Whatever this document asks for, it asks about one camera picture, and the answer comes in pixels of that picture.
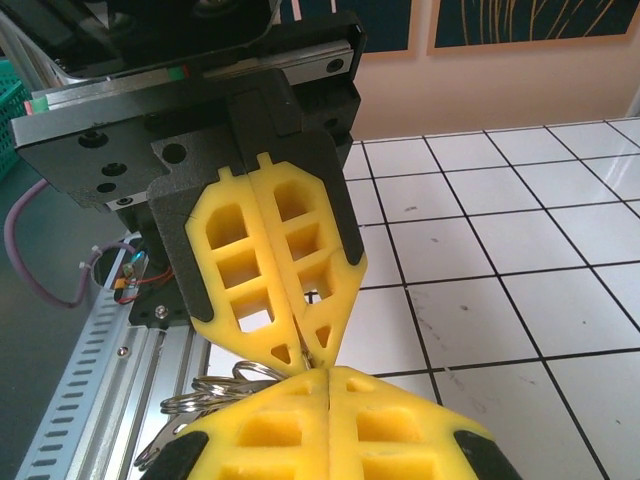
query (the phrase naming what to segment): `metal rail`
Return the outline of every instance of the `metal rail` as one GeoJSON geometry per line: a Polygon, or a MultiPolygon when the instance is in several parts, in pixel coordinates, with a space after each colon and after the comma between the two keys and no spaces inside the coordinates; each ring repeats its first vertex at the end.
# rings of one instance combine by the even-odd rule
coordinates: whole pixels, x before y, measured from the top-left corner
{"type": "Polygon", "coordinates": [[[133,459],[168,420],[160,401],[190,390],[209,344],[186,326],[131,327],[130,308],[98,295],[16,479],[141,477],[133,459]]]}

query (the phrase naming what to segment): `screw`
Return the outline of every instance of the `screw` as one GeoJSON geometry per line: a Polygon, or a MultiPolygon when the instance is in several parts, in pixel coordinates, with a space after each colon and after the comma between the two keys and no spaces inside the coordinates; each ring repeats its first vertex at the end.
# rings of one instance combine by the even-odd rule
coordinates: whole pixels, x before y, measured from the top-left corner
{"type": "Polygon", "coordinates": [[[169,309],[164,305],[158,305],[156,307],[156,318],[164,320],[169,316],[169,309]]]}

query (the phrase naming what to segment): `wall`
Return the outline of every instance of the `wall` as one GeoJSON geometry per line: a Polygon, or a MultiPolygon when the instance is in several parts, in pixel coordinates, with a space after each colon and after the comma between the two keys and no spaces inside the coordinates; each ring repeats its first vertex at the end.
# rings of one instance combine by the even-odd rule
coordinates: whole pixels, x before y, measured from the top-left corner
{"type": "Polygon", "coordinates": [[[617,118],[638,91],[638,32],[630,44],[434,57],[432,2],[414,1],[414,58],[374,55],[360,66],[357,139],[617,118]]]}

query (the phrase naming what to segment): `yellow plastic part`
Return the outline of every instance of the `yellow plastic part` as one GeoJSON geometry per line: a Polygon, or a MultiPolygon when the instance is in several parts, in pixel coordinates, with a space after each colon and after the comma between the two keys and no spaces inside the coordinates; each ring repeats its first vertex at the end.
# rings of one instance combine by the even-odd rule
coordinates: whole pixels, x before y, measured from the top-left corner
{"type": "Polygon", "coordinates": [[[335,364],[366,270],[348,263],[323,182],[290,163],[233,177],[220,170],[186,223],[215,317],[192,319],[211,342],[290,375],[335,364]],[[310,305],[305,292],[321,301],[310,305]],[[254,331],[243,319],[266,311],[254,331]]]}
{"type": "Polygon", "coordinates": [[[350,368],[311,370],[186,427],[189,480],[477,480],[453,433],[477,423],[350,368]]]}

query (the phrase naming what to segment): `green basket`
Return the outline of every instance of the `green basket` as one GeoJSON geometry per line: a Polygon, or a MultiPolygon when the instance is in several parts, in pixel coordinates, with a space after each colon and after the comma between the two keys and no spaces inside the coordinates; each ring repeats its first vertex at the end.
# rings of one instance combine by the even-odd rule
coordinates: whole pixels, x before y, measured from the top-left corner
{"type": "Polygon", "coordinates": [[[26,115],[24,102],[30,97],[9,60],[0,60],[0,180],[20,159],[13,148],[9,123],[26,115]]]}

